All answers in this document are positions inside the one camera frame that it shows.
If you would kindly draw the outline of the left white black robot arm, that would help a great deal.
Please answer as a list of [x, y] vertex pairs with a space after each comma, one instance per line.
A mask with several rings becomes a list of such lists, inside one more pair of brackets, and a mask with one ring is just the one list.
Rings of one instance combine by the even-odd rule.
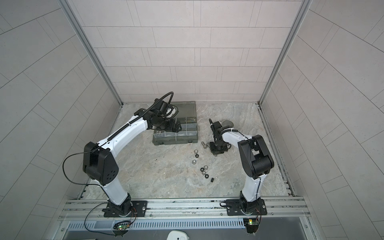
[[129, 121], [105, 139], [84, 147], [83, 172], [96, 181], [108, 197], [105, 217], [125, 217], [132, 213], [131, 196], [122, 187], [115, 157], [136, 136], [153, 128], [178, 133], [181, 124], [175, 119], [179, 110], [170, 102], [155, 99], [152, 106], [137, 110]]

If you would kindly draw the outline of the silver hex bolt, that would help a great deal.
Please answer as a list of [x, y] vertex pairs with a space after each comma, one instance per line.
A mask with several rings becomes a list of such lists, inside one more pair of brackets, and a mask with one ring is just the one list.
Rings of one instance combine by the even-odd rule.
[[204, 149], [211, 148], [209, 143], [201, 142]]

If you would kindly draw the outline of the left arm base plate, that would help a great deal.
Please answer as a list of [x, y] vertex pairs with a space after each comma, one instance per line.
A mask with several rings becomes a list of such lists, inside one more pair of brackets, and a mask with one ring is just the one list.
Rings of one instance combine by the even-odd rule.
[[144, 217], [147, 201], [129, 201], [118, 206], [108, 201], [106, 208], [102, 209], [105, 218]]

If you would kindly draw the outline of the grey compartment organizer box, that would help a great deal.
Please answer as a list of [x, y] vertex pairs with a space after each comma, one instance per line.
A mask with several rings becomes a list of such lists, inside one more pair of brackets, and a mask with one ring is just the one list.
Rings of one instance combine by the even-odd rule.
[[174, 120], [180, 123], [181, 130], [178, 133], [154, 130], [153, 144], [159, 146], [197, 143], [198, 124], [196, 102], [174, 102], [172, 105], [179, 109]]

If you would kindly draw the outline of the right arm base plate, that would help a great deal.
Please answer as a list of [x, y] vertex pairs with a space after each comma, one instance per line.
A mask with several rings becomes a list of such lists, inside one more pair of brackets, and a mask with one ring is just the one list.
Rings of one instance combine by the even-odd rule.
[[228, 199], [220, 202], [220, 206], [227, 210], [228, 216], [265, 216], [268, 214], [265, 201], [258, 199], [247, 202], [245, 199]]

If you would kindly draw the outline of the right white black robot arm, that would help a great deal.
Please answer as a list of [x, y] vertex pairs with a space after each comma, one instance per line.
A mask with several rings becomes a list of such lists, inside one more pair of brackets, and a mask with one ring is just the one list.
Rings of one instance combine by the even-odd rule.
[[262, 184], [274, 168], [275, 163], [260, 135], [247, 136], [240, 131], [224, 126], [220, 122], [209, 120], [213, 132], [213, 141], [209, 148], [214, 156], [224, 154], [231, 147], [238, 149], [244, 172], [247, 175], [245, 185], [240, 192], [240, 198], [232, 203], [225, 203], [228, 208], [236, 207], [245, 215], [263, 214], [261, 199]]

